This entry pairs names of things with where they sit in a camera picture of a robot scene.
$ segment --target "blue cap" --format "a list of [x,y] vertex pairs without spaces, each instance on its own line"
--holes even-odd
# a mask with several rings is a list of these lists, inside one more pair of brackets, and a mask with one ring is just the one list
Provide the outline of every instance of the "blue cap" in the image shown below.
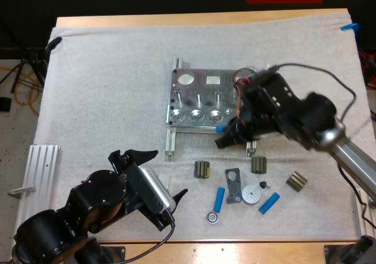
[[341,27],[341,31],[347,31],[351,29],[354,30],[354,33],[356,34],[359,30],[359,23],[351,23]]
[[216,133],[224,133],[224,127],[226,126],[216,126]]

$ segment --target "table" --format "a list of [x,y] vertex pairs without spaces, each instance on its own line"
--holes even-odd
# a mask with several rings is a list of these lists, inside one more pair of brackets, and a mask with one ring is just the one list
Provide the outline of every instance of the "table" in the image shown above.
[[[56,26],[117,27],[156,25],[222,25],[272,21],[300,16],[345,13],[346,9],[224,12],[210,14],[128,15],[60,17]],[[324,263],[323,246],[328,242],[172,242],[145,256],[138,263]],[[153,244],[126,244],[127,258]]]

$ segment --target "round metal disk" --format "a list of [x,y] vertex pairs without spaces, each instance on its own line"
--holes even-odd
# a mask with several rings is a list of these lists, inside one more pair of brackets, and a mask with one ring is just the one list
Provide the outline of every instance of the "round metal disk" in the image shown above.
[[214,211],[209,212],[209,213],[207,214],[207,216],[206,216],[206,220],[207,220],[209,223],[211,223],[211,224],[215,224],[215,223],[217,223],[217,222],[218,222],[218,219],[219,219],[218,214],[217,214],[216,212],[214,212]]
[[241,191],[241,197],[246,204],[255,204],[261,198],[261,187],[258,184],[246,185]]

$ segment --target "yellow cable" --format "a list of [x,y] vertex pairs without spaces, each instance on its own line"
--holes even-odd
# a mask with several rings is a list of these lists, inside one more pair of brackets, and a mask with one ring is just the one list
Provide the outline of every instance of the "yellow cable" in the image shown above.
[[[12,69],[10,68],[7,68],[7,67],[0,67],[0,71],[7,71],[7,72],[10,72]],[[33,88],[30,88],[30,91],[29,91],[29,96],[28,96],[28,103],[24,103],[24,102],[21,102],[18,97],[17,97],[17,90],[18,90],[18,86],[19,86],[19,82],[16,84],[16,87],[15,87],[15,90],[14,90],[14,100],[16,103],[18,103],[20,106],[29,106],[31,111],[36,115],[36,116],[39,116],[39,113],[38,111],[35,110],[33,104],[38,100],[39,98],[39,95],[41,94],[40,90],[38,90],[38,80],[35,80],[35,79],[32,79],[31,78],[31,75],[33,74],[34,72],[30,72],[28,73],[27,75],[24,74],[24,73],[21,73],[20,75],[22,76],[22,80],[26,80],[26,79],[30,79],[31,82],[33,82],[33,87],[37,89],[36,91],[36,97],[35,99],[32,99],[32,94],[34,92],[34,89]]]

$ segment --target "black background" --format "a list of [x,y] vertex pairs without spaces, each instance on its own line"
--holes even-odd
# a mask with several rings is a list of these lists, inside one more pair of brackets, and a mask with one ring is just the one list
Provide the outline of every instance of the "black background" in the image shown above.
[[[0,17],[27,47],[47,44],[58,16],[169,14],[191,12],[258,11],[302,8],[348,8],[360,23],[358,44],[376,48],[376,0],[323,0],[321,5],[249,5],[246,0],[0,0]],[[0,58],[11,57],[15,44],[0,30]]]

